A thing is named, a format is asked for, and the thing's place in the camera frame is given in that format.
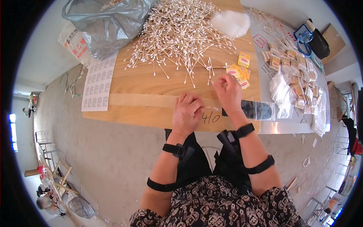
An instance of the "hand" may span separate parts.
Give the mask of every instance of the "hand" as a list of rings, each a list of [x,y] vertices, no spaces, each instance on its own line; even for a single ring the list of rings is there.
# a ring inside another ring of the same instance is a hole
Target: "hand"
[[[204,102],[193,93],[182,93],[175,99],[172,132],[186,139],[202,117]]]
[[[231,74],[225,74],[218,78],[218,81],[212,81],[212,85],[217,92],[219,102],[228,116],[241,113],[242,89],[236,78]]]

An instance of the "window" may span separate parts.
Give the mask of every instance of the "window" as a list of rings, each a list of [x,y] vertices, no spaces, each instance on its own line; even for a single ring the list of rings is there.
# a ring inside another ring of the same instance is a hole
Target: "window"
[[[11,142],[13,144],[14,152],[18,152],[18,145],[16,143],[16,128],[15,128],[15,114],[9,114],[9,124],[11,129]]]

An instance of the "stack of yellow cards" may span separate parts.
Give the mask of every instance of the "stack of yellow cards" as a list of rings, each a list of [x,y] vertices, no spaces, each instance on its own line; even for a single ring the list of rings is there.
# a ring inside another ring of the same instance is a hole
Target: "stack of yellow cards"
[[[251,57],[248,54],[240,52],[238,57],[238,65],[248,68]]]
[[[227,65],[226,73],[233,75],[237,78],[238,83],[241,85],[242,90],[250,86],[247,78],[249,78],[251,71],[247,70],[245,67],[238,67],[235,64]]]

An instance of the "gray plastic bag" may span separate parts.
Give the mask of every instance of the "gray plastic bag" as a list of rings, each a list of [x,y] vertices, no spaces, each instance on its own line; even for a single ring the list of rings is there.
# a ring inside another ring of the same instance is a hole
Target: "gray plastic bag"
[[[82,197],[74,197],[71,201],[68,202],[69,209],[76,213],[81,218],[91,219],[96,215],[91,204],[89,204]]]
[[[83,31],[92,57],[103,60],[142,32],[148,13],[157,1],[69,0],[63,7],[62,17]],[[104,5],[111,2],[118,3],[105,9]]]

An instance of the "wrist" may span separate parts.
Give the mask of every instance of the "wrist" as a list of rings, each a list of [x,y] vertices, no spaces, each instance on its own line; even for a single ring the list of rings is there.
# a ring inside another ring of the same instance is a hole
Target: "wrist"
[[[251,123],[251,120],[246,117],[243,110],[231,113],[231,115],[228,115],[228,116],[229,116],[235,130]]]
[[[184,135],[181,135],[175,131],[171,131],[166,143],[171,144],[171,145],[177,145],[179,143],[179,144],[183,145],[186,138],[187,137]]]

